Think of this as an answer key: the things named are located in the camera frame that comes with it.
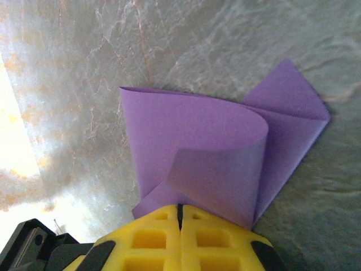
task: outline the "purple paper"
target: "purple paper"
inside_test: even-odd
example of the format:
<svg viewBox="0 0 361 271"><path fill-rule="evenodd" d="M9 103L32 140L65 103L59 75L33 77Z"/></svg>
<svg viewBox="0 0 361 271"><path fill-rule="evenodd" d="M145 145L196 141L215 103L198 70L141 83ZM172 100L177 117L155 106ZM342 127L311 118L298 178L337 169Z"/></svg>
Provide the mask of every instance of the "purple paper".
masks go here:
<svg viewBox="0 0 361 271"><path fill-rule="evenodd" d="M141 202L135 218L191 204L251 228L329 121L290 60L236 104L121 88Z"/></svg>

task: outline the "gray marble background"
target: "gray marble background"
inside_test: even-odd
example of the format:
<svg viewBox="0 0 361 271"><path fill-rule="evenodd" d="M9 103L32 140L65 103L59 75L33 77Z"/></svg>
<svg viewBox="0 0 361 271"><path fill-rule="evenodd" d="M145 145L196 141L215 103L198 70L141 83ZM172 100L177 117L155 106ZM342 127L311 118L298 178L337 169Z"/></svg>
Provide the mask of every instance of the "gray marble background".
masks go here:
<svg viewBox="0 0 361 271"><path fill-rule="evenodd" d="M240 101L288 57L332 122L254 230L290 270L359 270L360 0L0 0L0 53L0 247L33 217L80 242L132 220L119 86Z"/></svg>

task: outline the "rectangular hole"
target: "rectangular hole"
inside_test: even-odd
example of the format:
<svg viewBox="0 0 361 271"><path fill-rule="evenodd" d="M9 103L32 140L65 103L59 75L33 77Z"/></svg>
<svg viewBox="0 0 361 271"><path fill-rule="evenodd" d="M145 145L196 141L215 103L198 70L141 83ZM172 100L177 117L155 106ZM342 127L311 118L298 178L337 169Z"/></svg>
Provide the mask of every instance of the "rectangular hole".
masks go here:
<svg viewBox="0 0 361 271"><path fill-rule="evenodd" d="M200 229L196 238L198 247L230 247L230 236L224 230Z"/></svg>
<svg viewBox="0 0 361 271"><path fill-rule="evenodd" d="M161 230L138 230L132 248L166 248L167 235Z"/></svg>
<svg viewBox="0 0 361 271"><path fill-rule="evenodd" d="M239 259L234 257L201 257L201 271L239 271Z"/></svg>
<svg viewBox="0 0 361 271"><path fill-rule="evenodd" d="M163 271L164 259L128 258L122 271Z"/></svg>
<svg viewBox="0 0 361 271"><path fill-rule="evenodd" d="M194 213L193 214L193 219L202 219L202 217L199 214Z"/></svg>
<svg viewBox="0 0 361 271"><path fill-rule="evenodd" d="M167 213L161 213L160 215L158 215L156 217L157 220L166 220L168 219L168 214Z"/></svg>

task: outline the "screw hole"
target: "screw hole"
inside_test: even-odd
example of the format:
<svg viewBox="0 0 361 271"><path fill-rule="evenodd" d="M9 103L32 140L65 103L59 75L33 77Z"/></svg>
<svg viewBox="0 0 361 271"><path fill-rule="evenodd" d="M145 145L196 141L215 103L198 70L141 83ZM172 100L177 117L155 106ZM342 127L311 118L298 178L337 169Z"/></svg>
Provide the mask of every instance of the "screw hole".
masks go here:
<svg viewBox="0 0 361 271"><path fill-rule="evenodd" d="M200 215L197 213L193 214L193 219L202 219Z"/></svg>
<svg viewBox="0 0 361 271"><path fill-rule="evenodd" d="M35 237L35 244L36 244L37 246L40 246L42 243L43 243L43 236L40 235L40 234L36 235L36 237Z"/></svg>
<svg viewBox="0 0 361 271"><path fill-rule="evenodd" d="M167 213L162 213L159 216L157 216L156 219L157 220L166 220L166 219L168 219L168 214Z"/></svg>

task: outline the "yellow plastic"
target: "yellow plastic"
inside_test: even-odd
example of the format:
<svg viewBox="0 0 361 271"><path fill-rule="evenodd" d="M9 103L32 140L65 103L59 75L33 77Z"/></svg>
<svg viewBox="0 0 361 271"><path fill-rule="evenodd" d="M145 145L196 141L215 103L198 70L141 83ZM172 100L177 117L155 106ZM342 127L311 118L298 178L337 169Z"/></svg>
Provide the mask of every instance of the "yellow plastic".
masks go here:
<svg viewBox="0 0 361 271"><path fill-rule="evenodd" d="M251 241L271 243L193 206L160 208L102 237L116 242L102 271L264 271ZM75 270L75 260L65 270Z"/></svg>

